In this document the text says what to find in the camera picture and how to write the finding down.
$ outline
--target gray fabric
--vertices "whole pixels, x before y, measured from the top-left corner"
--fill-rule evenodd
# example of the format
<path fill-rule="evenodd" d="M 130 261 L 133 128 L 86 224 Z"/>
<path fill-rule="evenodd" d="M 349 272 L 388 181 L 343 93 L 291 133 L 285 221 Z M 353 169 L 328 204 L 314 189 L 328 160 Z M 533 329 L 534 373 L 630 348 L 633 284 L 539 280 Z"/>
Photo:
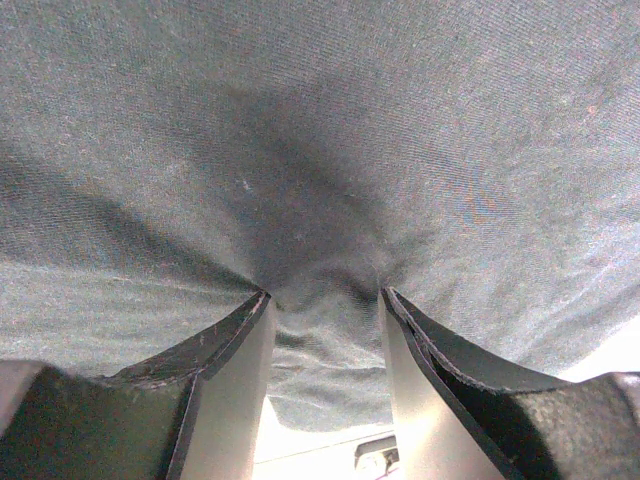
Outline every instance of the gray fabric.
<path fill-rule="evenodd" d="M 0 355 L 110 374 L 256 288 L 283 423 L 389 422 L 375 319 L 557 373 L 640 307 L 638 2 L 0 2 Z"/>

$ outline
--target dark gray cloth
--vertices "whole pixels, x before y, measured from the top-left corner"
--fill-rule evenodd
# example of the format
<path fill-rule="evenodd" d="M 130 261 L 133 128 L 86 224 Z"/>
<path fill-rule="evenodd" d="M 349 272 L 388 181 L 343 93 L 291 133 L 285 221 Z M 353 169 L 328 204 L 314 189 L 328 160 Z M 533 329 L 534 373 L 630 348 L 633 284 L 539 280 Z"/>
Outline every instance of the dark gray cloth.
<path fill-rule="evenodd" d="M 640 307 L 635 1 L 0 2 L 0 356 L 277 302 L 269 394 L 390 422 L 376 292 L 548 373 Z"/>

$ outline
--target cloth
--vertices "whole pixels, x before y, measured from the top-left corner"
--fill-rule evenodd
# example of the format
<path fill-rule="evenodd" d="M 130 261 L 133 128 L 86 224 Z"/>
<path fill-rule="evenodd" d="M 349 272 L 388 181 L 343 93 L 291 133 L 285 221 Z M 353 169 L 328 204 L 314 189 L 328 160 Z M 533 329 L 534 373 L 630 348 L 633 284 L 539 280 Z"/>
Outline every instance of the cloth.
<path fill-rule="evenodd" d="M 392 285 L 550 374 L 640 307 L 640 4 L 0 2 L 0 356 L 113 374 L 258 288 L 283 424 L 391 422 Z"/>

